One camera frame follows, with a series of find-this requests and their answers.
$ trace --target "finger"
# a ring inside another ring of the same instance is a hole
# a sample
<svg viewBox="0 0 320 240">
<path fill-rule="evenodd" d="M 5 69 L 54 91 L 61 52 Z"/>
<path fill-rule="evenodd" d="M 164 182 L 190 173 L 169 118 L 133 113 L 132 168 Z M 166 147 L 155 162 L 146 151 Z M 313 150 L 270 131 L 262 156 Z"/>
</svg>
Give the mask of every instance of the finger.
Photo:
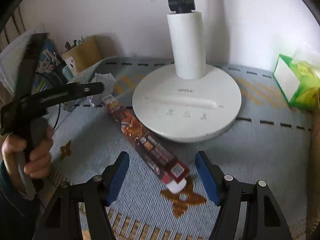
<svg viewBox="0 0 320 240">
<path fill-rule="evenodd" d="M 50 125 L 48 125 L 47 131 L 46 131 L 47 139 L 51 139 L 53 136 L 53 133 L 54 133 L 53 128 Z"/>
<path fill-rule="evenodd" d="M 49 150 L 51 149 L 53 145 L 52 139 L 43 139 L 40 144 L 32 150 L 32 152 L 29 155 L 29 160 L 35 161 L 37 159 L 40 159 L 48 154 Z"/>
<path fill-rule="evenodd" d="M 47 177 L 50 173 L 50 166 L 46 166 L 36 172 L 30 174 L 30 177 L 33 179 L 43 179 Z"/>
<path fill-rule="evenodd" d="M 41 159 L 28 162 L 24 166 L 24 172 L 26 174 L 31 174 L 33 172 L 39 171 L 40 169 L 42 169 L 46 166 L 50 166 L 50 162 L 51 162 L 51 155 L 47 152 L 47 154 L 44 157 L 42 157 Z"/>
<path fill-rule="evenodd" d="M 27 147 L 27 141 L 20 138 L 15 134 L 9 135 L 3 145 L 2 145 L 2 154 L 10 155 L 14 152 L 22 152 Z"/>
</svg>

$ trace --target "qr code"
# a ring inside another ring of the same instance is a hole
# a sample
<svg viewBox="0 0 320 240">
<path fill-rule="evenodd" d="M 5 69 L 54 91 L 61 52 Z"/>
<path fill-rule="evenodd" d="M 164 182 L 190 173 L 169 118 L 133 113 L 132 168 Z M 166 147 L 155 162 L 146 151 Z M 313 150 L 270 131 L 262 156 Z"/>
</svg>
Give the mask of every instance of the qr code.
<svg viewBox="0 0 320 240">
<path fill-rule="evenodd" d="M 184 172 L 184 168 L 177 163 L 172 169 L 171 169 L 171 173 L 178 178 L 182 173 Z"/>
<path fill-rule="evenodd" d="M 142 138 L 140 139 L 140 142 L 141 142 L 142 144 L 144 144 L 146 141 L 147 141 L 147 139 L 144 138 L 144 137 L 142 137 Z"/>
</svg>

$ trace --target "green tissue package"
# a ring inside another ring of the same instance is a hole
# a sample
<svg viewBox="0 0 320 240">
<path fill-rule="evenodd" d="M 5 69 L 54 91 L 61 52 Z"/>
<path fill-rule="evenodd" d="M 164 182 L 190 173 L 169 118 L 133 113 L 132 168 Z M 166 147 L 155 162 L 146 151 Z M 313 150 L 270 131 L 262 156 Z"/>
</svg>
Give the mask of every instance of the green tissue package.
<svg viewBox="0 0 320 240">
<path fill-rule="evenodd" d="M 288 104 L 313 111 L 320 88 L 320 73 L 306 61 L 292 63 L 292 58 L 280 54 L 273 76 Z"/>
</svg>

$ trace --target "silver screw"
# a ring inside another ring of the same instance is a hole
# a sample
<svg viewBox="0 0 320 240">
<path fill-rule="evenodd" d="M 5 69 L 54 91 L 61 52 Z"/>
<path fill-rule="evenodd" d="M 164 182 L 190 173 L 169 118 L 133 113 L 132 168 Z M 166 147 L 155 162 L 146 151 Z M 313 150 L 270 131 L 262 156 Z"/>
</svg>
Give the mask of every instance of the silver screw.
<svg viewBox="0 0 320 240">
<path fill-rule="evenodd" d="M 102 177 L 101 177 L 100 175 L 96 175 L 96 176 L 94 176 L 94 177 L 92 178 L 92 180 L 93 180 L 94 182 L 98 182 L 98 181 L 102 180 Z"/>
<path fill-rule="evenodd" d="M 66 182 L 66 181 L 64 181 L 64 182 L 62 182 L 62 183 L 60 184 L 60 187 L 62 187 L 62 188 L 66 188 L 66 187 L 68 187 L 68 186 L 69 186 L 69 183 Z"/>
<path fill-rule="evenodd" d="M 258 181 L 259 186 L 265 187 L 267 184 L 263 180 Z"/>
<path fill-rule="evenodd" d="M 224 179 L 226 180 L 226 181 L 232 181 L 233 180 L 233 177 L 231 176 L 231 175 L 224 175 Z"/>
</svg>

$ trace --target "white cylinder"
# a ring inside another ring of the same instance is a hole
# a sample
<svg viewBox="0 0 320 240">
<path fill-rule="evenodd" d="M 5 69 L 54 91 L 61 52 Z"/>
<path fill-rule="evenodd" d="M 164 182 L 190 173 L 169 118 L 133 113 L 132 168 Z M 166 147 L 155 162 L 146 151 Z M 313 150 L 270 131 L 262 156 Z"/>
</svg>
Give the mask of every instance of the white cylinder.
<svg viewBox="0 0 320 240">
<path fill-rule="evenodd" d="M 205 45 L 200 12 L 168 14 L 176 74 L 183 79 L 205 75 Z"/>
</svg>

